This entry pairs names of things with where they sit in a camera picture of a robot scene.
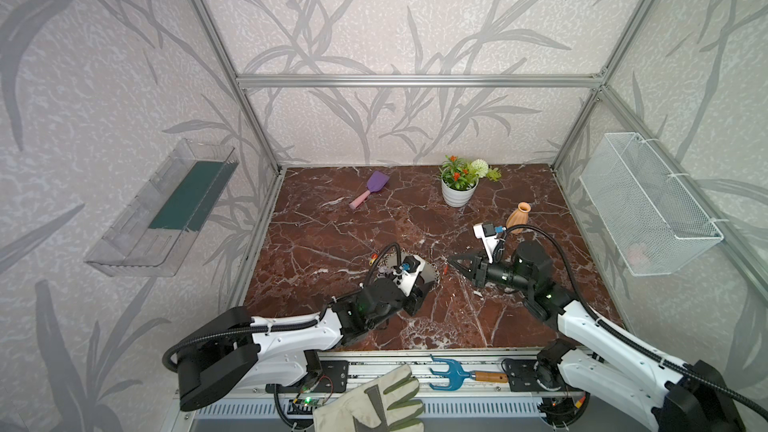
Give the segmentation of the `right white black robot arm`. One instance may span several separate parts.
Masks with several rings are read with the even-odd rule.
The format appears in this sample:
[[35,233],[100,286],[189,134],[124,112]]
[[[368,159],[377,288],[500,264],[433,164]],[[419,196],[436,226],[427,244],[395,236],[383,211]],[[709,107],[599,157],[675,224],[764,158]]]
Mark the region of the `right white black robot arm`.
[[533,369],[547,390],[582,390],[650,431],[742,431],[739,405],[767,415],[706,362],[665,354],[584,304],[553,279],[553,261],[538,242],[520,243],[508,262],[484,252],[457,254],[448,262],[478,288],[493,284],[522,293],[529,313],[558,333]]

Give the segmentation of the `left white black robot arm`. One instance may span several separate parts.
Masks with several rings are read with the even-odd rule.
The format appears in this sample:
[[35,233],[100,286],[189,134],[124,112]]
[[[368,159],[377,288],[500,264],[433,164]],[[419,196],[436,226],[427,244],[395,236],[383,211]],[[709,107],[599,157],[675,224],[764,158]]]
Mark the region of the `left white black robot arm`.
[[180,409],[202,409],[238,387],[294,387],[318,379],[318,353],[352,345],[401,311],[415,314],[433,278],[381,277],[313,314],[265,318],[231,308],[171,346],[162,363],[178,378]]

